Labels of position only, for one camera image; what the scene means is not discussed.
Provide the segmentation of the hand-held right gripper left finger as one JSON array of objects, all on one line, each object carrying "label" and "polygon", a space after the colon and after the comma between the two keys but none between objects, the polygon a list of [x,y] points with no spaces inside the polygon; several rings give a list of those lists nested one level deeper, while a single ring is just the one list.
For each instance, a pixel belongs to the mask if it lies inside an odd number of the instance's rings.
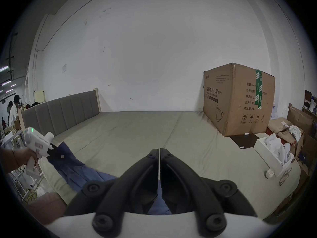
[{"label": "hand-held right gripper left finger", "polygon": [[125,212],[147,214],[158,196],[159,149],[153,149],[120,177],[86,182],[64,216],[95,213],[90,221],[97,234],[119,236]]}]

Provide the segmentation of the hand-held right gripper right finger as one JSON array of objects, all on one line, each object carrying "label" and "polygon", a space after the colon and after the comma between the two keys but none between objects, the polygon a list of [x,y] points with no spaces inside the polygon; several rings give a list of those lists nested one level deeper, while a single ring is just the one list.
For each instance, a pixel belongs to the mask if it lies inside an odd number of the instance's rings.
[{"label": "hand-held right gripper right finger", "polygon": [[160,149],[162,198],[171,214],[195,212],[198,233],[216,237],[227,227],[225,213],[257,217],[257,214],[231,180],[200,177],[167,149]]}]

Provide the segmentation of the person's left hand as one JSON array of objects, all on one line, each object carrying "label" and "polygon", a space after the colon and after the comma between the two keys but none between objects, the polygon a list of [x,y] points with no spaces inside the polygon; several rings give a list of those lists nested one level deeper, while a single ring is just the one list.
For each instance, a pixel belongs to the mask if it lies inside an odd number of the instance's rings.
[{"label": "person's left hand", "polygon": [[16,149],[12,150],[16,168],[21,167],[22,165],[27,165],[29,159],[33,159],[35,163],[38,162],[36,153],[29,148]]}]

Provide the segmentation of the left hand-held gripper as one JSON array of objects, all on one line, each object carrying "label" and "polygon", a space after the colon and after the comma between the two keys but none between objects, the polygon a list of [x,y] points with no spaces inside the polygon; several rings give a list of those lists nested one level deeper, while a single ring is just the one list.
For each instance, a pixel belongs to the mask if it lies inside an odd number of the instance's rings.
[{"label": "left hand-held gripper", "polygon": [[[47,132],[44,136],[33,127],[26,128],[24,133],[26,146],[36,154],[37,159],[42,157],[65,158],[64,144],[59,146],[51,144],[53,138],[52,132]],[[29,158],[25,172],[31,177],[41,176],[41,173],[36,169],[34,157]]]}]

